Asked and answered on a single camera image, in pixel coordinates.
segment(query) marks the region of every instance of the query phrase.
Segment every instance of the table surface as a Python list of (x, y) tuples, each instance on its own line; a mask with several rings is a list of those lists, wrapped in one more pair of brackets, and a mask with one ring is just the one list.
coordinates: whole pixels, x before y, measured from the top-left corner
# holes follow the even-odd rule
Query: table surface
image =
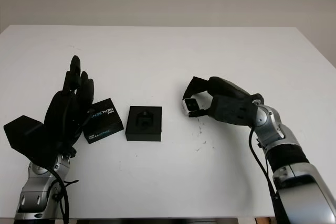
[[(162, 106), (163, 117), (162, 142), (127, 142), (124, 131), (90, 145), (80, 137), (70, 217), (274, 213), (249, 128), (182, 113), (192, 76), (261, 93), (336, 195), (336, 69), (296, 28), (10, 26), (0, 35), (0, 125), (21, 115), (43, 122), (73, 55), (94, 79), (94, 102), (111, 98), (124, 126), (131, 105)], [(28, 163), (1, 130), (0, 217), (14, 216)]]

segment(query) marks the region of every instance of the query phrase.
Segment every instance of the robotic arm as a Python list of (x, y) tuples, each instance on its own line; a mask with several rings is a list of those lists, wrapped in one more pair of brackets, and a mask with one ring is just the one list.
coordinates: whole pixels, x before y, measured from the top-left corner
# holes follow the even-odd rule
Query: robotic arm
[[(213, 96), (210, 108), (199, 109), (192, 95), (207, 91)], [(317, 169), (309, 163), (292, 131), (282, 124), (279, 113), (264, 105), (260, 94), (250, 95), (219, 77), (208, 81), (194, 77), (183, 96), (183, 108), (189, 117), (208, 115), (214, 119), (251, 128), (249, 145), (264, 172), (279, 224), (336, 223), (335, 200)], [(274, 173), (273, 181), (253, 151), (253, 132)]]
[(284, 223), (336, 223), (335, 200), (292, 131), (275, 109), (263, 104), (257, 108), (254, 131), (274, 173), (277, 218)]
[[(54, 95), (44, 124), (23, 115), (4, 126), (11, 147), (31, 161), (15, 223), (53, 223), (59, 204), (64, 223), (69, 222), (64, 179), (70, 158), (76, 154), (72, 146), (93, 114), (92, 101), (93, 80), (86, 72), (81, 73), (80, 60), (74, 56), (63, 89)], [(62, 210), (63, 197), (65, 211)]]

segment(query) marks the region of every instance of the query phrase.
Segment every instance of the black cable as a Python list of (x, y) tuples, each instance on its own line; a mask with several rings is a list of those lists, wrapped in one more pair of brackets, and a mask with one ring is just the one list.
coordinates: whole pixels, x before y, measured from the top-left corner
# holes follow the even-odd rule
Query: black cable
[(47, 168), (47, 170), (53, 174), (53, 176), (57, 179), (58, 184), (61, 187), (61, 193), (64, 196), (64, 205), (65, 205), (65, 211), (62, 212), (62, 208), (61, 208), (61, 212), (62, 212), (62, 217), (63, 217), (63, 223), (64, 224), (68, 224), (69, 223), (69, 197), (68, 197), (68, 193), (67, 193), (67, 189), (64, 185), (63, 180), (61, 179), (61, 177), (58, 175), (58, 173), (56, 171), (54, 171), (53, 169)]
[(72, 185), (72, 184), (74, 184), (74, 183), (77, 183), (78, 181), (79, 181), (78, 179), (76, 179), (76, 180), (74, 180), (74, 181), (71, 181), (71, 182), (68, 182), (68, 181), (65, 181), (65, 180), (64, 180), (64, 183), (66, 183), (65, 187), (70, 186), (70, 185)]
[(62, 199), (59, 200), (59, 208), (61, 209), (62, 216), (64, 216), (64, 210), (63, 210), (63, 204), (62, 204)]
[(271, 198), (274, 198), (276, 196), (276, 194), (274, 192), (274, 188), (273, 188), (273, 185), (271, 183), (271, 180), (269, 179), (268, 174), (265, 171), (265, 168), (263, 167), (262, 163), (260, 162), (257, 154), (254, 152), (253, 147), (252, 147), (252, 136), (253, 136), (253, 133), (254, 133), (254, 127), (251, 128), (250, 135), (248, 137), (248, 145), (250, 147), (250, 150), (252, 152), (253, 157), (256, 159), (258, 165), (260, 166), (262, 172), (264, 173), (264, 176), (266, 177), (268, 188), (269, 188), (269, 193), (271, 195)]

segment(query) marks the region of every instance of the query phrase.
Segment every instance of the black square object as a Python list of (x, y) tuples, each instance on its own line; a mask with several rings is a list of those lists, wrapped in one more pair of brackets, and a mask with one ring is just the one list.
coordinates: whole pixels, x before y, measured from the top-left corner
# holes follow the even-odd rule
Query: black square object
[(131, 106), (128, 115), (127, 141), (161, 141), (162, 107)]
[(83, 130), (89, 144), (124, 129), (110, 98), (93, 104), (92, 108), (95, 112)]
[(184, 99), (184, 102), (187, 105), (189, 111), (199, 110), (199, 106), (195, 98), (186, 98)]

